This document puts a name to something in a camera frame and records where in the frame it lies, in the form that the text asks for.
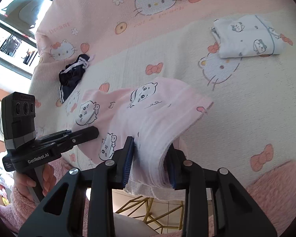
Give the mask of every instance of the folded white cloth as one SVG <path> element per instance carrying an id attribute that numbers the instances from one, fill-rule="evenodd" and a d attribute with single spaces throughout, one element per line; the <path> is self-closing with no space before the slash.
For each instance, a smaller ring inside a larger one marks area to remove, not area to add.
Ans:
<path id="1" fill-rule="evenodd" d="M 220 45 L 221 58 L 280 54 L 285 44 L 272 24 L 257 15 L 215 20 L 212 34 Z"/>

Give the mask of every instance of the bed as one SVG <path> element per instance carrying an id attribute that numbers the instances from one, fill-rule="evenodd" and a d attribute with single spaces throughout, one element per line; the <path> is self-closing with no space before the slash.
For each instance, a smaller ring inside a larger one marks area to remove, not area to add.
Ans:
<path id="1" fill-rule="evenodd" d="M 185 81 L 214 100 L 207 117 L 182 136 L 189 158 L 202 167 L 226 167 L 247 186 L 296 160 L 296 0 L 173 0 L 157 13 L 141 11 L 138 1 L 53 0 L 36 33 L 41 62 L 30 93 L 37 99 L 37 135 L 70 129 L 85 90 L 137 88 L 158 75 Z M 245 14 L 271 21 L 286 48 L 281 55 L 225 61 L 236 65 L 234 72 L 211 82 L 204 67 L 219 61 L 212 22 Z M 63 57 L 58 48 L 69 53 Z M 94 59 L 61 103 L 58 74 L 81 53 Z M 63 157 L 82 170 L 95 166 L 78 148 Z M 132 181 L 126 191 L 184 197 Z"/>

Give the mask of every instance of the window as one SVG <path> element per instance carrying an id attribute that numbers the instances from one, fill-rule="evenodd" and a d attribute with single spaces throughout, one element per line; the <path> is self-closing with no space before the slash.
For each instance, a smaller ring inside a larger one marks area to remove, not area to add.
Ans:
<path id="1" fill-rule="evenodd" d="M 50 0 L 2 0 L 0 2 L 0 64 L 31 78 L 39 62 L 35 32 Z"/>

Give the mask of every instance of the pink bow print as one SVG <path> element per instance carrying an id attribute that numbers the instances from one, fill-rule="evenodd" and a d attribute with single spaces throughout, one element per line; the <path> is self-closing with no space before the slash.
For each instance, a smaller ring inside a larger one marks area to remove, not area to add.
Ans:
<path id="1" fill-rule="evenodd" d="M 263 152 L 259 155 L 254 155 L 250 159 L 250 165 L 254 172 L 258 172 L 262 169 L 263 165 L 273 159 L 274 149 L 272 144 L 265 146 Z"/>
<path id="2" fill-rule="evenodd" d="M 57 49 L 58 47 L 61 47 L 60 42 L 56 42 L 55 44 L 52 44 L 51 48 Z"/>
<path id="3" fill-rule="evenodd" d="M 76 107 L 77 107 L 77 103 L 75 102 L 74 105 L 71 107 L 71 110 L 70 110 L 71 113 L 73 113 L 73 111 L 76 109 Z"/>
<path id="4" fill-rule="evenodd" d="M 288 42 L 290 45 L 293 45 L 293 41 L 290 40 L 289 38 L 285 37 L 283 34 L 280 34 L 280 38 L 281 38 L 284 42 Z"/>
<path id="5" fill-rule="evenodd" d="M 163 63 L 160 62 L 158 65 L 148 65 L 146 67 L 146 74 L 151 75 L 153 73 L 160 73 L 163 67 Z"/>
<path id="6" fill-rule="evenodd" d="M 210 45 L 207 47 L 209 53 L 216 53 L 219 50 L 219 45 L 217 42 L 214 43 L 214 45 Z"/>

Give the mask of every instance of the human hand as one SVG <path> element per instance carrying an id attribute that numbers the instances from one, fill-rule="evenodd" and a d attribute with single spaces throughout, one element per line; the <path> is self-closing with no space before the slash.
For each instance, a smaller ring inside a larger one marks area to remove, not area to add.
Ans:
<path id="1" fill-rule="evenodd" d="M 18 188 L 19 193 L 29 200 L 33 200 L 32 195 L 27 187 L 35 187 L 36 182 L 33 181 L 25 174 L 14 172 L 14 186 Z M 54 168 L 50 164 L 45 164 L 43 170 L 43 195 L 46 196 L 47 193 L 55 186 L 56 177 L 54 176 Z"/>

